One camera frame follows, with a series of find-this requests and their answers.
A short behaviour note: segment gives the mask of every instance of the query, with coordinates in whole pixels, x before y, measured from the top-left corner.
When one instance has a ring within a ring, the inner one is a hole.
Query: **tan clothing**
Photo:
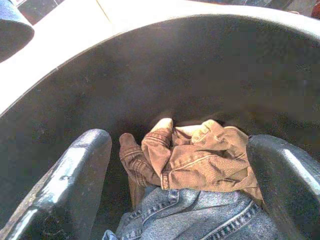
[[[247,142],[248,136],[238,128],[222,127],[213,120],[173,128],[172,119],[164,118],[144,137],[141,147],[131,134],[122,135],[120,158],[128,175],[140,186],[243,190],[262,200],[248,162]]]

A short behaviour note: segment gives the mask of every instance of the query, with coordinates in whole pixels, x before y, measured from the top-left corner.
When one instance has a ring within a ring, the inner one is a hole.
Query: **blue denim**
[[[134,212],[125,213],[103,240],[272,240],[278,230],[242,192],[149,188]]]

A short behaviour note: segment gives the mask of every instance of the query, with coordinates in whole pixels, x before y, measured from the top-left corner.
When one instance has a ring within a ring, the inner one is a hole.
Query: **crumpled cloth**
[[[214,120],[174,127],[171,118],[163,118],[145,135],[141,146],[130,133],[124,133],[119,141],[120,160],[139,186],[242,190],[255,200],[263,199],[248,162],[248,136],[236,127],[222,127]]]

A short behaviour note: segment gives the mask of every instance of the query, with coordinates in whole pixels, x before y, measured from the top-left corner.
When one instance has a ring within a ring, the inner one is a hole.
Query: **denim jeans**
[[[125,213],[103,240],[272,240],[278,230],[245,193],[147,187],[134,212]]]

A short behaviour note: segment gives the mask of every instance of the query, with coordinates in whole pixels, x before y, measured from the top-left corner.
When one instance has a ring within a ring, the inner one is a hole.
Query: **clothing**
[[[208,120],[202,125],[173,128],[173,120],[164,118],[144,137],[141,147],[129,133],[119,141],[121,162],[140,186],[243,190],[256,200],[263,199],[247,158],[248,136],[236,127]]]
[[[147,187],[134,212],[103,240],[273,240],[279,234],[268,215],[246,194]]]

